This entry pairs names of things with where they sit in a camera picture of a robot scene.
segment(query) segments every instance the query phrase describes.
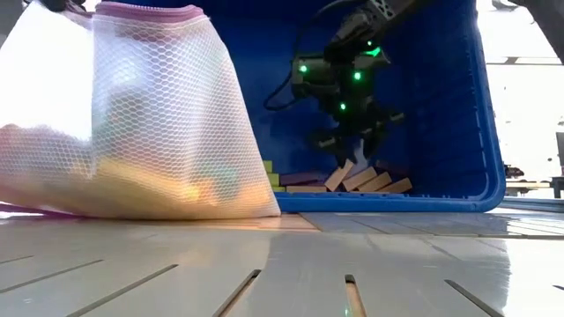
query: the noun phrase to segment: green led light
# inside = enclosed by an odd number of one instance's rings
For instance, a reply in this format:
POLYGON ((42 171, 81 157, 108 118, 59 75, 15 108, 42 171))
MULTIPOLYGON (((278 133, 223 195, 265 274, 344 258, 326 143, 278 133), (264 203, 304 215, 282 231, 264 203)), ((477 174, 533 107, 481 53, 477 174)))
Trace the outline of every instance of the green led light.
POLYGON ((377 57, 380 52, 382 52, 382 49, 380 47, 377 47, 371 51, 364 52, 364 54, 371 55, 372 57, 377 57))

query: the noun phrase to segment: white mesh bag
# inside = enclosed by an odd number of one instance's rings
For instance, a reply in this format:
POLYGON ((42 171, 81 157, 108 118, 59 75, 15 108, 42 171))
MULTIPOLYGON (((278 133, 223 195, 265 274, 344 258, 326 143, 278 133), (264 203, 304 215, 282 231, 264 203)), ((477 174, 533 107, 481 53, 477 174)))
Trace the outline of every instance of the white mesh bag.
POLYGON ((279 215, 233 63, 201 9, 105 2, 84 17, 32 3, 6 41, 11 53, 0 51, 4 89, 22 84, 3 72, 7 64, 26 67, 16 42, 53 25, 30 28, 31 14, 61 22, 43 34, 59 47, 43 41, 37 49, 76 53, 66 27, 80 29, 73 36, 90 44, 74 69, 63 62, 49 74, 53 66, 35 63, 28 74, 34 82, 57 75, 77 96, 52 93, 41 103, 0 96, 0 201, 91 217, 279 215), (20 32, 24 24, 28 32, 20 32), (14 114, 14 106, 25 111, 14 114))

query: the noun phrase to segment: wooden block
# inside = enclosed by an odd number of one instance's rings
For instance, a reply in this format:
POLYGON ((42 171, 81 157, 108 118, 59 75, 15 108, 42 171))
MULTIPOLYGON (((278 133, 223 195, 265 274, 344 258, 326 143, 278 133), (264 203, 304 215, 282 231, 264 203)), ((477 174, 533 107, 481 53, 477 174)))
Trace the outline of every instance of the wooden block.
POLYGON ((325 187, 327 187, 330 191, 335 191, 338 185, 343 181, 346 175, 351 172, 353 169, 354 163, 350 160, 345 162, 345 166, 343 168, 339 167, 333 172, 331 176, 325 181, 325 187))
POLYGON ((268 174, 268 181, 271 183, 271 186, 280 186, 280 175, 276 173, 267 173, 268 174))
POLYGON ((378 176, 378 174, 376 174, 376 170, 373 167, 369 167, 364 171, 357 173, 354 176, 351 176, 348 179, 344 180, 343 185, 345 185, 346 191, 352 191, 358 186, 363 185, 368 181, 372 180, 376 176, 378 176))
POLYGON ((264 169, 266 173, 272 173, 274 169, 272 168, 272 161, 263 161, 264 169))
POLYGON ((374 192, 380 188, 383 188, 391 183, 391 177, 388 172, 382 173, 372 180, 368 181, 366 184, 359 187, 360 192, 374 192))
POLYGON ((412 183, 408 178, 404 178, 385 188, 379 189, 378 193, 402 194, 410 189, 412 189, 412 183))
POLYGON ((294 186, 325 186, 325 183, 322 182, 322 181, 314 181, 314 182, 311 182, 311 183, 294 185, 294 186))
POLYGON ((280 185, 311 185, 312 183, 323 183, 327 174, 318 172, 290 173, 280 175, 280 185))
POLYGON ((286 186, 288 193, 325 193, 325 186, 286 186))

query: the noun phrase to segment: slot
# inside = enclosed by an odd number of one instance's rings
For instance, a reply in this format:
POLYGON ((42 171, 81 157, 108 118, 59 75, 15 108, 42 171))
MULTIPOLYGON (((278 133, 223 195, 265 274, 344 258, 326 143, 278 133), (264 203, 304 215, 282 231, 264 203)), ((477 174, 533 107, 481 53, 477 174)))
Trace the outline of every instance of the slot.
POLYGON ((346 296, 349 299, 351 312, 345 313, 345 316, 351 317, 367 317, 367 311, 362 304, 359 288, 356 285, 356 280, 351 274, 345 275, 346 296))
POLYGON ((138 280, 138 281, 136 281, 136 282, 134 282, 134 283, 132 283, 132 284, 129 284, 129 285, 123 287, 123 288, 122 288, 121 290, 119 290, 119 291, 115 291, 115 292, 113 292, 113 293, 107 295, 106 297, 104 297, 104 298, 102 298, 102 299, 96 300, 95 302, 93 302, 92 304, 90 304, 90 305, 88 305, 88 306, 85 306, 85 307, 83 307, 83 308, 78 309, 78 310, 77 310, 76 312, 74 312, 74 313, 68 314, 67 317, 78 317, 78 316, 82 316, 82 315, 84 315, 84 314, 86 314, 86 313, 89 313, 89 312, 91 312, 92 310, 94 310, 94 309, 96 309, 96 308, 98 308, 98 307, 100 307, 100 306, 106 304, 106 303, 109 302, 110 300, 113 300, 113 299, 116 299, 116 298, 122 296, 122 295, 125 294, 126 292, 131 291, 131 290, 133 290, 134 288, 136 288, 136 287, 138 287, 138 286, 140 286, 140 285, 142 285, 142 284, 145 284, 145 283, 151 281, 152 279, 154 279, 154 278, 157 277, 157 276, 160 276, 160 275, 163 275, 163 274, 167 273, 169 270, 174 269, 174 268, 176 268, 177 266, 178 266, 178 264, 172 264, 172 265, 169 265, 169 266, 167 266, 167 267, 165 267, 165 268, 163 268, 163 269, 160 269, 160 270, 158 270, 158 271, 152 273, 152 274, 149 275, 149 276, 146 276, 146 277, 144 277, 144 278, 142 278, 142 279, 140 279, 140 280, 138 280))
POLYGON ((483 240, 476 240, 476 241, 477 241, 478 243, 481 243, 481 244, 485 245, 485 246, 489 246, 489 247, 492 247, 492 248, 494 248, 494 249, 496 249, 496 250, 502 251, 503 253, 507 253, 507 251, 506 251, 503 247, 497 247, 497 246, 495 246, 495 245, 491 245, 491 244, 489 244, 489 243, 487 243, 487 242, 485 242, 485 241, 483 241, 483 240))
POLYGON ((451 252, 449 252, 449 251, 443 249, 442 247, 438 247, 438 246, 434 245, 433 243, 431 243, 431 242, 429 242, 429 241, 427 241, 427 240, 424 240, 424 242, 426 242, 426 243, 427 243, 429 246, 431 246, 434 250, 436 250, 436 251, 438 251, 438 252, 440 252, 440 253, 442 253, 442 254, 445 254, 445 255, 448 256, 450 259, 455 260, 455 261, 461 261, 461 260, 460 260, 458 257, 456 257, 454 254, 452 254, 451 252))
POLYGON ((24 286, 27 286, 27 285, 29 285, 29 284, 37 283, 37 282, 46 280, 46 279, 51 278, 51 277, 60 276, 61 274, 71 272, 71 271, 73 271, 73 270, 75 270, 75 269, 82 269, 82 268, 84 268, 84 267, 87 267, 87 266, 89 266, 89 265, 93 265, 93 264, 96 264, 96 263, 99 263, 99 262, 102 262, 102 261, 103 261, 103 260, 96 260, 96 261, 92 261, 92 262, 80 264, 80 265, 74 266, 74 267, 72 267, 72 268, 68 268, 68 269, 64 269, 64 270, 57 271, 57 272, 55 272, 55 273, 48 274, 48 275, 46 275, 46 276, 41 276, 41 277, 34 278, 33 280, 29 280, 29 281, 26 281, 26 282, 24 282, 24 283, 15 284, 15 285, 13 285, 13 286, 10 286, 10 287, 7 287, 7 288, 5 288, 5 289, 0 290, 0 294, 5 293, 5 292, 7 292, 7 291, 13 291, 13 290, 18 289, 18 288, 20 288, 20 287, 24 287, 24 286))
POLYGON ((0 261, 0 264, 15 262, 15 261, 19 261, 19 260, 25 260, 25 259, 29 259, 30 257, 33 257, 33 255, 21 256, 19 258, 15 258, 15 259, 0 261))
POLYGON ((359 224, 359 225, 364 225, 364 226, 366 226, 366 227, 368 227, 368 228, 370 228, 370 229, 376 231, 376 233, 390 234, 389 232, 385 232, 385 231, 382 230, 382 229, 378 229, 378 228, 376 228, 376 227, 373 226, 373 225, 363 224, 363 223, 361 223, 361 222, 358 221, 358 220, 349 219, 349 221, 352 221, 352 222, 357 223, 357 224, 359 224))
POLYGON ((481 299, 476 297, 474 294, 467 291, 464 287, 460 286, 454 281, 451 280, 444 280, 446 284, 452 287, 455 291, 458 291, 462 296, 466 297, 472 304, 476 305, 479 309, 483 310, 484 313, 492 317, 504 317, 501 313, 498 313, 495 309, 493 309, 488 304, 484 303, 481 299))
POLYGON ((241 296, 247 291, 250 285, 255 282, 258 275, 261 273, 260 269, 254 269, 250 274, 245 277, 243 282, 235 289, 235 291, 226 299, 218 311, 213 315, 214 317, 225 317, 231 309, 237 304, 241 296))

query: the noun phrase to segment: blue storage bin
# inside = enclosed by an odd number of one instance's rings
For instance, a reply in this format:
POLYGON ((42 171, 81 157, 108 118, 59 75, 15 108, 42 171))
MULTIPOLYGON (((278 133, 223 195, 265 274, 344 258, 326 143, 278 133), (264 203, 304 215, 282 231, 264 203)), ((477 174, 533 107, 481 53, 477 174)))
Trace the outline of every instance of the blue storage bin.
MULTIPOLYGON (((290 68, 296 29, 329 0, 204 0, 233 58, 264 159, 277 173, 332 171, 336 162, 312 150, 311 129, 330 124, 314 100, 281 112, 264 98, 290 68)), ((301 51, 321 51, 350 9, 308 29, 301 51)), ((377 74, 376 98, 405 113, 377 158, 409 166, 409 195, 276 193, 282 211, 474 211, 496 207, 505 176, 494 126, 474 0, 434 0, 382 43, 392 65, 377 74)), ((277 97, 291 99, 289 87, 277 97)))

